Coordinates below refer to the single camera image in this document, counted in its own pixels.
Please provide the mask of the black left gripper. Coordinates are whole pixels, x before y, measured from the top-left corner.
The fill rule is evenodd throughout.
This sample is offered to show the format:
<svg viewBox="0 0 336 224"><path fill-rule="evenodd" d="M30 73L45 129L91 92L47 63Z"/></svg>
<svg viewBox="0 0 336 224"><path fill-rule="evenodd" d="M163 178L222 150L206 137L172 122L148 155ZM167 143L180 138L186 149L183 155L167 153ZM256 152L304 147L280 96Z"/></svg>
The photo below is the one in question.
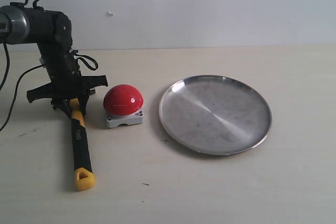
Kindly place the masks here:
<svg viewBox="0 0 336 224"><path fill-rule="evenodd" d="M86 95L86 89L108 86L107 77L82 76L78 61L82 61L90 70L96 70L96 60L77 50L64 50L59 44L40 42L38 44L50 83L27 91L27 100L33 103L39 99L70 100Z"/></svg>

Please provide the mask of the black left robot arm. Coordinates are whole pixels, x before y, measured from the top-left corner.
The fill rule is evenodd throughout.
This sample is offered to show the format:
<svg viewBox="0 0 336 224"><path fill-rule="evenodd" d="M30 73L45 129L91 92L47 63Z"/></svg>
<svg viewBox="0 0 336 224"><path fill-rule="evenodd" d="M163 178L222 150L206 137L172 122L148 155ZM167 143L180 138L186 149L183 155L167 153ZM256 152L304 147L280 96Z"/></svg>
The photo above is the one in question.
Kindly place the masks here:
<svg viewBox="0 0 336 224"><path fill-rule="evenodd" d="M58 11L24 8L14 3L1 7L1 37L10 45L36 44L50 83L27 91L29 102L51 98L87 99L90 90L107 86L105 76L82 76L72 48L71 21Z"/></svg>

